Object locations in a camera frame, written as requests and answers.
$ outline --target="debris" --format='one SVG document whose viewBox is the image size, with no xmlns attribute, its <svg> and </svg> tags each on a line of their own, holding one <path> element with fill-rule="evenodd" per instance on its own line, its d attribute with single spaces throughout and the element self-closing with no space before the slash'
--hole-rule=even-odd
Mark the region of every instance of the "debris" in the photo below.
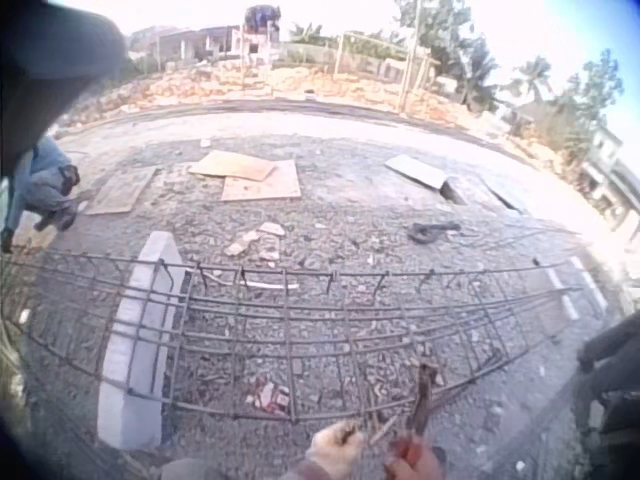
<svg viewBox="0 0 640 480">
<path fill-rule="evenodd" d="M 221 280 L 221 279 L 211 275 L 210 273 L 204 272 L 203 275 L 205 277 L 213 280 L 214 282 L 219 283 L 220 285 L 224 285 L 226 287 L 232 287 L 233 286 L 233 282 L 225 282 L 224 280 Z M 275 285 L 275 284 L 272 284 L 272 283 L 252 282 L 251 280 L 247 280 L 247 282 L 244 283 L 244 284 L 247 287 L 264 288 L 265 290 L 284 290 L 284 285 Z M 296 290 L 298 288 L 300 288 L 300 285 L 298 285 L 297 283 L 290 283 L 289 284 L 289 290 Z"/>
<path fill-rule="evenodd" d="M 229 257 L 236 257 L 249 248 L 249 244 L 250 242 L 246 242 L 243 239 L 236 240 L 224 249 L 224 253 Z"/>
<path fill-rule="evenodd" d="M 271 262 L 280 260 L 280 240 L 275 235 L 265 234 L 260 237 L 260 253 L 258 257 Z"/>
<path fill-rule="evenodd" d="M 322 258 L 318 255 L 311 255 L 305 258 L 304 268 L 307 270 L 320 270 L 322 268 Z"/>
<path fill-rule="evenodd" d="M 260 200 L 267 198 L 298 198 L 302 196 L 294 160 L 270 162 L 274 168 L 262 181 L 227 176 L 220 200 Z"/>
<path fill-rule="evenodd" d="M 264 222 L 262 225 L 260 225 L 260 228 L 258 228 L 258 230 L 260 230 L 261 232 L 270 233 L 272 235 L 277 235 L 278 237 L 284 237 L 285 235 L 284 228 L 273 222 Z"/>
<path fill-rule="evenodd" d="M 247 396 L 246 403 L 267 413 L 289 414 L 289 389 L 264 378 L 257 378 L 253 393 Z"/>
<path fill-rule="evenodd" d="M 291 367 L 293 369 L 293 374 L 294 375 L 302 375 L 302 371 L 303 371 L 302 359 L 300 359 L 300 358 L 292 359 L 291 360 Z"/>
<path fill-rule="evenodd" d="M 131 211 L 156 169 L 157 167 L 153 166 L 116 173 L 100 189 L 85 214 L 98 215 Z"/>
<path fill-rule="evenodd" d="M 18 319 L 18 323 L 20 325 L 24 325 L 29 320 L 29 316 L 31 315 L 31 310 L 25 308 L 22 312 L 20 312 L 20 318 Z"/>
<path fill-rule="evenodd" d="M 409 229 L 408 236 L 411 240 L 420 245 L 428 245 L 438 240 L 444 233 L 449 231 L 459 232 L 462 229 L 459 223 L 414 223 Z"/>
<path fill-rule="evenodd" d="M 258 233 L 255 230 L 250 230 L 244 235 L 242 235 L 242 240 L 244 240 L 245 242 L 254 242 L 255 240 L 258 240 L 260 237 L 262 237 L 261 233 Z"/>
<path fill-rule="evenodd" d="M 387 160 L 385 165 L 401 175 L 405 175 L 412 180 L 416 180 L 422 185 L 436 190 L 440 190 L 447 179 L 447 176 L 442 170 L 427 165 L 426 163 L 422 163 L 408 155 L 398 155 L 397 157 L 393 157 L 392 159 Z"/>
<path fill-rule="evenodd" d="M 398 418 L 399 415 L 395 414 L 393 417 L 387 420 L 387 423 L 385 423 L 382 428 L 374 433 L 373 436 L 369 439 L 369 446 L 372 447 L 376 443 L 378 443 L 389 432 L 389 430 L 391 430 L 391 427 L 393 427 L 393 424 L 398 421 Z"/>
<path fill-rule="evenodd" d="M 262 182 L 272 173 L 275 165 L 275 162 L 262 158 L 213 150 L 192 166 L 189 169 L 189 173 L 214 177 L 239 177 L 250 181 Z"/>
</svg>

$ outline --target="shoe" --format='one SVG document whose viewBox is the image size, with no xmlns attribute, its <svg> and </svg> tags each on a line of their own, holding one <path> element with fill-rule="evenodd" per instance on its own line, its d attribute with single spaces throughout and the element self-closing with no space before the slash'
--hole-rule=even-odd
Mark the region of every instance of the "shoe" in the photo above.
<svg viewBox="0 0 640 480">
<path fill-rule="evenodd" d="M 58 210 L 55 215 L 55 224 L 56 228 L 59 232 L 64 232 L 71 228 L 73 223 L 76 221 L 76 216 L 78 215 L 78 207 L 75 203 L 69 204 L 67 207 L 62 210 Z"/>
<path fill-rule="evenodd" d="M 33 229 L 36 232 L 42 232 L 45 228 L 51 225 L 54 222 L 56 216 L 56 212 L 49 212 L 47 215 L 43 216 L 39 222 L 37 222 Z"/>
</svg>

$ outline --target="rubble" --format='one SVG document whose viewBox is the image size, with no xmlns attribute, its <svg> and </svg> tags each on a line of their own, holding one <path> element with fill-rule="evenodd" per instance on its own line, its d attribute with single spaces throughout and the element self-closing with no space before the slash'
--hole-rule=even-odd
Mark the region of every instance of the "rubble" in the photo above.
<svg viewBox="0 0 640 480">
<path fill-rule="evenodd" d="M 271 234 L 264 234 L 260 237 L 260 253 L 258 257 L 270 262 L 280 260 L 280 240 Z"/>
<path fill-rule="evenodd" d="M 267 413 L 289 415 L 289 389 L 259 377 L 255 381 L 253 392 L 247 396 L 246 403 Z"/>
<path fill-rule="evenodd" d="M 285 235 L 284 228 L 282 228 L 281 225 L 278 225 L 277 223 L 272 223 L 272 222 L 264 222 L 262 225 L 260 225 L 258 230 L 264 233 L 270 233 L 272 235 L 276 235 L 278 237 L 284 237 Z"/>
<path fill-rule="evenodd" d="M 236 257 L 240 255 L 242 252 L 244 252 L 247 248 L 249 248 L 249 245 L 251 245 L 251 242 L 258 240 L 260 237 L 261 237 L 261 234 L 259 234 L 255 230 L 251 230 L 243 234 L 235 242 L 233 242 L 231 245 L 225 248 L 224 253 L 225 255 L 228 255 L 230 257 Z"/>
</svg>

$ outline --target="building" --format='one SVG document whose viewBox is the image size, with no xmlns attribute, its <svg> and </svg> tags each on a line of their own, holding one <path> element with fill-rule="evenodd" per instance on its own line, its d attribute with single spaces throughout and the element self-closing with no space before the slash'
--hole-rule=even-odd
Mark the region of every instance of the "building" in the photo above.
<svg viewBox="0 0 640 480">
<path fill-rule="evenodd" d="M 640 178 L 620 158 L 622 140 L 605 127 L 593 136 L 582 168 L 587 200 L 621 238 L 633 242 L 640 233 Z"/>
<path fill-rule="evenodd" d="M 146 52 L 159 62 L 188 62 L 239 56 L 241 50 L 239 25 L 208 27 L 200 30 L 163 27 L 146 29 L 132 35 L 130 50 Z M 244 54 L 264 54 L 272 43 L 279 40 L 279 33 L 245 34 Z"/>
</svg>

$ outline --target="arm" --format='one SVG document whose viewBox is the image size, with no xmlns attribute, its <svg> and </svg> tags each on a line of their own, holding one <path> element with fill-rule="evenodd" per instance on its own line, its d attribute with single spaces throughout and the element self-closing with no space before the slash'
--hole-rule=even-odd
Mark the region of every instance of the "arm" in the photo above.
<svg viewBox="0 0 640 480">
<path fill-rule="evenodd" d="M 364 447 L 356 422 L 335 423 L 313 436 L 304 460 L 280 480 L 347 480 Z"/>
</svg>

